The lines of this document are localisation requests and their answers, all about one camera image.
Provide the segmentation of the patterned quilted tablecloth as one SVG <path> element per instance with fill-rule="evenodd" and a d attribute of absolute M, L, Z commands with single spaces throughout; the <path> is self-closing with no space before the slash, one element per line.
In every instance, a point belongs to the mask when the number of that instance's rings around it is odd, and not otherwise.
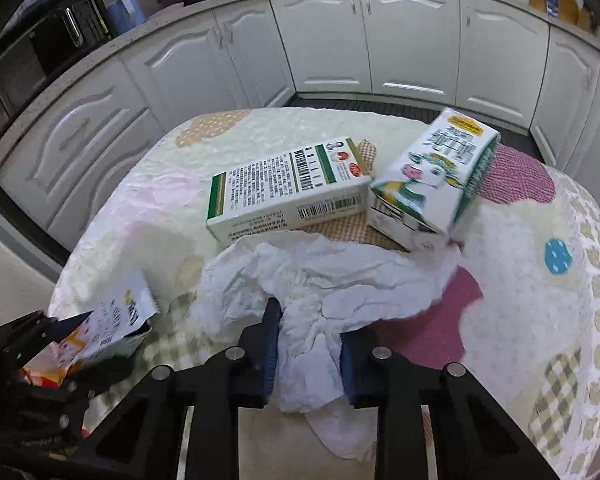
<path fill-rule="evenodd" d="M 340 330 L 431 368 L 463 363 L 564 479 L 600 474 L 600 208 L 561 171 L 500 146 L 441 252 L 407 254 L 363 216 L 248 237 L 206 226 L 212 177 L 327 139 L 381 174 L 425 130 L 373 113 L 270 108 L 171 130 L 120 182 L 74 248 L 50 314 L 68 318 L 140 268 L 161 314 L 136 370 L 198 365 L 234 344 L 265 299 L 283 306 L 272 403 L 240 415 L 245 479 L 368 479 L 375 415 L 344 400 Z"/>

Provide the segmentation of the orange white snack bag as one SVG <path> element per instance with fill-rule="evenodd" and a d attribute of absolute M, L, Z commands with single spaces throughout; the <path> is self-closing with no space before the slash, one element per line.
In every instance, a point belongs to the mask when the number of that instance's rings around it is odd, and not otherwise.
<path fill-rule="evenodd" d="M 135 332 L 159 312 L 157 301 L 140 269 L 133 268 L 119 285 L 111 287 L 93 304 L 91 315 L 81 323 L 79 338 L 87 348 L 117 341 Z M 29 385 L 58 388 L 65 373 L 57 361 L 57 346 L 52 342 L 30 359 L 22 369 L 23 381 Z"/>

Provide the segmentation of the white tissue paper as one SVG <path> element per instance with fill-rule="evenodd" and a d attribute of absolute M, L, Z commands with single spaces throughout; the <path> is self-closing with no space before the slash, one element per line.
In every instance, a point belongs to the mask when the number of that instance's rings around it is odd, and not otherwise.
<path fill-rule="evenodd" d="M 300 231 L 245 236 L 202 269 L 187 326 L 214 344 L 230 344 L 277 299 L 274 405 L 306 416 L 332 454 L 362 462 L 372 456 L 376 425 L 343 400 L 340 336 L 425 312 L 459 264 L 455 245 L 409 255 Z"/>

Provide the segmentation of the black microwave oven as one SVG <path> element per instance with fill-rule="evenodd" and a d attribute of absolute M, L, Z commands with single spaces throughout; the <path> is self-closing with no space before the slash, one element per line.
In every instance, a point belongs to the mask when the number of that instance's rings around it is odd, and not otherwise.
<path fill-rule="evenodd" d="M 112 38 L 102 0 L 38 0 L 0 36 L 0 135 L 68 68 Z"/>

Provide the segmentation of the white green medicine box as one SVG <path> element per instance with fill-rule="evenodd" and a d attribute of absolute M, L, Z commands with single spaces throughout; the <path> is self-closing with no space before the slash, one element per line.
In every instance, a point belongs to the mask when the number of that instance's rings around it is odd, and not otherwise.
<path fill-rule="evenodd" d="M 366 208 L 376 148 L 338 138 L 216 174 L 206 226 L 222 245 L 246 235 L 308 226 Z"/>

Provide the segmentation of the blue plastic container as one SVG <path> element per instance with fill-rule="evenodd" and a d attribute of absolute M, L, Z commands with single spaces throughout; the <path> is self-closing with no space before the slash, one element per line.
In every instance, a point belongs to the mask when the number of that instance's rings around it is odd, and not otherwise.
<path fill-rule="evenodd" d="M 116 0 L 108 6 L 107 14 L 117 35 L 146 22 L 146 16 L 137 0 Z"/>

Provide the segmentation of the white lower kitchen cabinets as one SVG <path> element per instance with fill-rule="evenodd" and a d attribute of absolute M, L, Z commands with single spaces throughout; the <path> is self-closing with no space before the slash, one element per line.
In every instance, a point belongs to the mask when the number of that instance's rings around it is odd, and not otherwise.
<path fill-rule="evenodd" d="M 73 248 L 149 142 L 302 96 L 449 105 L 532 135 L 600 205 L 600 45 L 514 0 L 211 0 L 104 44 L 0 140 L 0 185 Z"/>

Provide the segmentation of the green white milk carton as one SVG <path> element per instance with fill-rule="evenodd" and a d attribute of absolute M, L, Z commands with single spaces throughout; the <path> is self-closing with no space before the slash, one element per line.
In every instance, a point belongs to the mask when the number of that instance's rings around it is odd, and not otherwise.
<path fill-rule="evenodd" d="M 443 247 L 472 204 L 501 140 L 446 108 L 370 185 L 367 224 L 408 250 Z"/>

